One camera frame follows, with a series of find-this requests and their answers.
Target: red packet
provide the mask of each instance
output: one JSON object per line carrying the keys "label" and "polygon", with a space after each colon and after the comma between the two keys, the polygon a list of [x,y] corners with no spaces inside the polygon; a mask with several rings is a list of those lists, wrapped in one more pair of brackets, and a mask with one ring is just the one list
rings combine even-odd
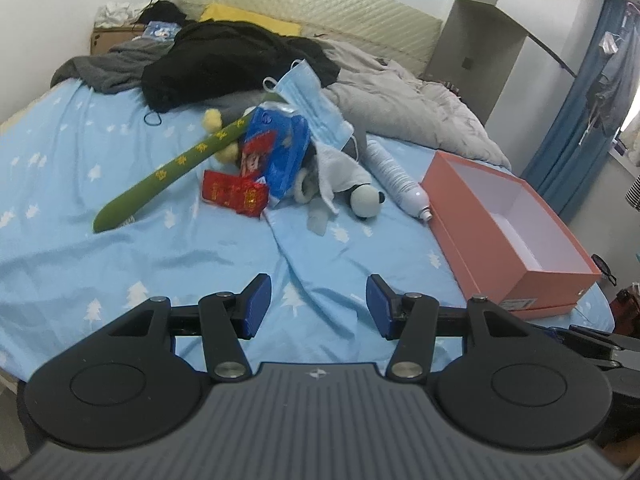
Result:
{"label": "red packet", "polygon": [[267,207],[269,186],[248,178],[205,170],[202,199],[246,216],[258,217]]}

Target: black jacket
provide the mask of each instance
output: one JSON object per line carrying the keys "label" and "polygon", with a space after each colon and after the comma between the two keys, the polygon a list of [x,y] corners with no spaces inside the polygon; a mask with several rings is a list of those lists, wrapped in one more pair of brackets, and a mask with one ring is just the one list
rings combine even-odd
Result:
{"label": "black jacket", "polygon": [[183,28],[172,49],[148,65],[142,91],[156,112],[262,88],[264,78],[280,79],[291,63],[306,59],[322,86],[335,83],[340,68],[307,38],[288,38],[246,22],[202,22]]}

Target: circular pad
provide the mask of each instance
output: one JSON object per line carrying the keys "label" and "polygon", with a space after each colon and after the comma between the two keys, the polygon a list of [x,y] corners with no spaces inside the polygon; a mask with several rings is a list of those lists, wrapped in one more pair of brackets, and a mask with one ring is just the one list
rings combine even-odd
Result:
{"label": "circular pad", "polygon": [[561,374],[533,364],[511,365],[498,370],[491,386],[507,402],[531,408],[556,402],[566,392],[566,382]]}
{"label": "circular pad", "polygon": [[108,363],[85,368],[71,381],[74,395],[94,406],[113,406],[137,397],[145,375],[133,366]]}
{"label": "circular pad", "polygon": [[536,451],[593,435],[611,404],[604,375],[577,354],[538,338],[494,338],[441,373],[436,396],[465,433]]}
{"label": "circular pad", "polygon": [[25,389],[31,418],[53,440],[95,450],[139,446],[182,424],[200,401],[200,380],[142,339],[88,338],[45,364]]}

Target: green plush sword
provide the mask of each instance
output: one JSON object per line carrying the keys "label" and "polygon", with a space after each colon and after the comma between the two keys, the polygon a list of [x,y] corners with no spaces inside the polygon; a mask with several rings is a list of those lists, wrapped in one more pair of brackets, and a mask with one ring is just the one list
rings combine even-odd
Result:
{"label": "green plush sword", "polygon": [[[271,96],[274,96],[274,94],[270,94],[265,99],[273,99]],[[150,174],[145,180],[111,200],[95,217],[94,233],[101,233],[119,227],[158,193],[165,190],[214,153],[238,140],[247,130],[253,114],[251,112],[226,128],[210,134],[193,148],[177,156],[174,160]]]}

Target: blue face mask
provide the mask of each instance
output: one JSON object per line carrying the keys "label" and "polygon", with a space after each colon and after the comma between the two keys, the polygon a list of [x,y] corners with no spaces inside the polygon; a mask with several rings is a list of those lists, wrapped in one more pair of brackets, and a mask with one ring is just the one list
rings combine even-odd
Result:
{"label": "blue face mask", "polygon": [[264,88],[298,109],[309,124],[313,140],[341,150],[353,135],[353,126],[322,93],[320,80],[306,60],[295,62],[279,82],[268,77]]}

